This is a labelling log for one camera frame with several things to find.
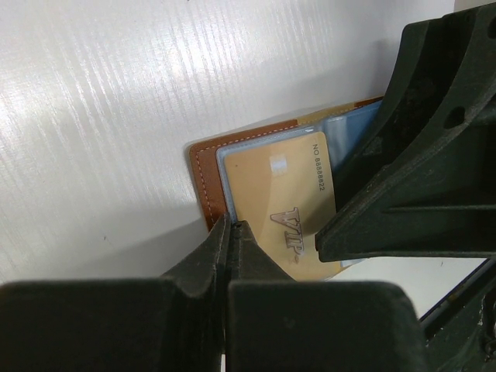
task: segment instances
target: card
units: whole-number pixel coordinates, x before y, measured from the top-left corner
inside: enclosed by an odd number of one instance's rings
[[[224,162],[237,219],[274,262],[297,281],[343,269],[320,262],[315,249],[315,234],[336,214],[323,132],[230,153]]]

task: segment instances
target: hole in plastic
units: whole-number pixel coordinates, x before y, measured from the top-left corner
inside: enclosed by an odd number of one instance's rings
[[[458,106],[451,110],[450,114],[444,121],[444,127],[446,129],[452,129],[459,126],[465,121],[465,108]]]
[[[496,39],[496,17],[494,17],[491,23],[489,23],[489,27],[487,28],[487,36],[489,36],[489,39]]]

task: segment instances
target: wallet stitching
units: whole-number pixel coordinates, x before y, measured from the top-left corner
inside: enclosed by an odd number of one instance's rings
[[[298,126],[298,124],[294,124],[293,126],[287,126],[286,128],[270,130],[270,131],[265,132],[265,133],[254,134],[253,136],[249,136],[249,137],[245,137],[245,138],[240,138],[238,140],[235,139],[233,141],[220,143],[218,145],[209,146],[209,147],[206,147],[204,149],[200,149],[200,150],[197,151],[197,153],[196,153],[196,163],[198,164],[198,170],[200,171],[200,178],[202,179],[201,180],[201,186],[203,187],[203,192],[205,194],[205,199],[207,200],[208,213],[210,215],[210,220],[212,221],[212,223],[215,223],[215,221],[214,221],[214,216],[212,214],[212,207],[210,205],[210,200],[208,199],[207,188],[205,187],[205,179],[203,178],[202,166],[200,164],[200,158],[199,158],[200,153],[202,153],[203,151],[206,151],[206,150],[213,149],[214,147],[227,146],[227,145],[230,145],[231,143],[238,143],[238,142],[242,142],[242,141],[246,141],[246,140],[251,140],[252,138],[255,138],[255,137],[261,137],[261,136],[265,136],[267,134],[271,134],[271,133],[275,133],[275,132],[280,132],[282,130],[291,129],[291,128],[294,128],[296,126]]]

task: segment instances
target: brown leather wallet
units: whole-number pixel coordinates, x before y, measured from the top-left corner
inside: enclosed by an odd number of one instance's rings
[[[381,98],[372,98],[366,101],[354,102],[348,105],[341,105],[333,108],[327,108],[322,111],[305,115],[300,118],[288,120],[286,122],[278,122],[269,126],[249,129],[238,133],[220,136],[214,139],[208,139],[191,146],[189,157],[191,168],[193,170],[193,178],[198,191],[198,199],[203,209],[203,215],[207,222],[208,230],[210,230],[217,219],[227,212],[226,199],[217,164],[215,153],[222,146],[238,143],[246,140],[251,140],[257,137],[266,136],[276,132],[282,132],[296,126],[310,124],[327,116],[338,115],[348,112],[359,107],[369,105],[370,103],[379,101]]]

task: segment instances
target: white surface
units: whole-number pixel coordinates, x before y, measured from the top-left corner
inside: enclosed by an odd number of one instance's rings
[[[451,11],[453,0],[0,0],[0,281],[161,274],[206,235],[188,144],[384,93],[403,26]],[[369,262],[342,277],[396,281],[415,303],[475,266]]]

